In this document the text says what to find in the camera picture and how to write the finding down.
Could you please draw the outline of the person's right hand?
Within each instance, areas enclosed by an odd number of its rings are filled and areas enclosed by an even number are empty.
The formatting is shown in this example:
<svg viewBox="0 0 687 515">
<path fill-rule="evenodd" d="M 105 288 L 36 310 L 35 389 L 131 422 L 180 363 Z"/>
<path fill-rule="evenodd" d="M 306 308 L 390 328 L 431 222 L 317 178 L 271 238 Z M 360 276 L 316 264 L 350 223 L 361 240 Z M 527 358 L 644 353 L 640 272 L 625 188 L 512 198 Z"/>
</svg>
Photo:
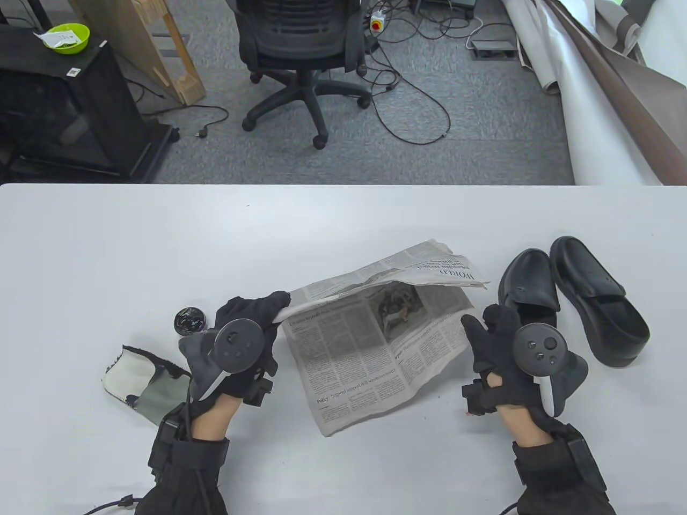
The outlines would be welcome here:
<svg viewBox="0 0 687 515">
<path fill-rule="evenodd" d="M 522 328 L 517 312 L 493 304 L 485 308 L 483 321 L 465 314 L 461 324 L 472 348 L 474 373 L 479 375 L 462 387 L 469 414 L 493 414 L 497 407 L 513 405 L 545 417 L 540 386 L 515 360 L 515 335 Z"/>
</svg>

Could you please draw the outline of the person's left hand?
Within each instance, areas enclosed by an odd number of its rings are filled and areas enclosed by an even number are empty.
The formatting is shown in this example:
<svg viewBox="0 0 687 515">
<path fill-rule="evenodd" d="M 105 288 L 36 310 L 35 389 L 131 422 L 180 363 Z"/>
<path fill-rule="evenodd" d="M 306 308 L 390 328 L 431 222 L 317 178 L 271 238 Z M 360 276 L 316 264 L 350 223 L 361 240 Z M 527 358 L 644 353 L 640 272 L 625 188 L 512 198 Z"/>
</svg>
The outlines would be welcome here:
<svg viewBox="0 0 687 515">
<path fill-rule="evenodd" d="M 208 412 L 222 394 L 261 406 L 278 369 L 273 358 L 279 326 L 275 319 L 289 304 L 285 291 L 260 299 L 236 297 L 217 311 L 214 328 L 179 340 L 191 372 L 192 417 Z"/>
</svg>

